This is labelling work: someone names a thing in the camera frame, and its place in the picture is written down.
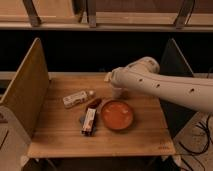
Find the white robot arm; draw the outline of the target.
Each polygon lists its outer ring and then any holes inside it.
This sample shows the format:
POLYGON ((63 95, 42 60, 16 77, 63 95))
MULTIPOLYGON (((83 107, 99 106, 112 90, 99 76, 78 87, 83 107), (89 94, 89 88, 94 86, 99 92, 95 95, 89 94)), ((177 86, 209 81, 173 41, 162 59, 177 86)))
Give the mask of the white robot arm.
POLYGON ((104 78, 116 92, 123 89, 147 93, 186 108, 213 114, 213 79, 159 74, 152 57, 142 57, 125 67, 108 72, 104 78))

